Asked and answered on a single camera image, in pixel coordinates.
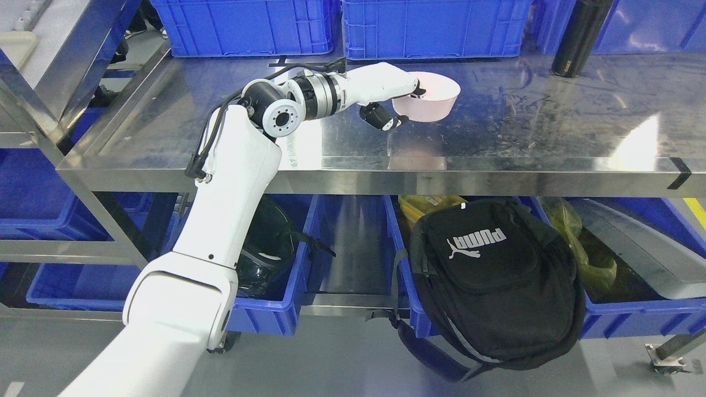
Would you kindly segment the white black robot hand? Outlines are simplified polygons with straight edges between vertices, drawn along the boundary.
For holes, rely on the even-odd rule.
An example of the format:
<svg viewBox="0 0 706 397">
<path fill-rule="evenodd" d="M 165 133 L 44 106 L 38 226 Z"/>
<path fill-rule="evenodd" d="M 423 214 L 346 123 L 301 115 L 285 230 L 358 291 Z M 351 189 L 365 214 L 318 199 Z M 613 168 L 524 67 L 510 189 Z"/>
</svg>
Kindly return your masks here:
<svg viewBox="0 0 706 397">
<path fill-rule="evenodd" d="M 358 105 L 360 118 L 380 131 L 398 128 L 409 120 L 405 115 L 391 115 L 381 105 L 383 101 L 426 94 L 416 76 L 386 62 L 351 69 L 336 81 L 341 92 L 338 111 Z"/>
</svg>

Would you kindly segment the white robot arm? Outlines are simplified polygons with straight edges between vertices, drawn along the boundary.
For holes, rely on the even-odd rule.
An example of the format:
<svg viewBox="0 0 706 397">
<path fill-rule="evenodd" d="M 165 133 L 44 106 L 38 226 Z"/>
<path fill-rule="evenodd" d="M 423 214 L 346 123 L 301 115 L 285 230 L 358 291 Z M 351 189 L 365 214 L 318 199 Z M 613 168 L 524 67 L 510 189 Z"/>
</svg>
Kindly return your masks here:
<svg viewBox="0 0 706 397">
<path fill-rule="evenodd" d="M 196 196 L 171 251 L 128 293 L 124 328 L 62 396 L 180 396 L 216 349 L 237 295 L 237 261 L 256 207 L 280 165 L 276 138 L 353 102 L 345 78 L 315 72 L 248 83 L 205 123 L 191 177 Z"/>
</svg>

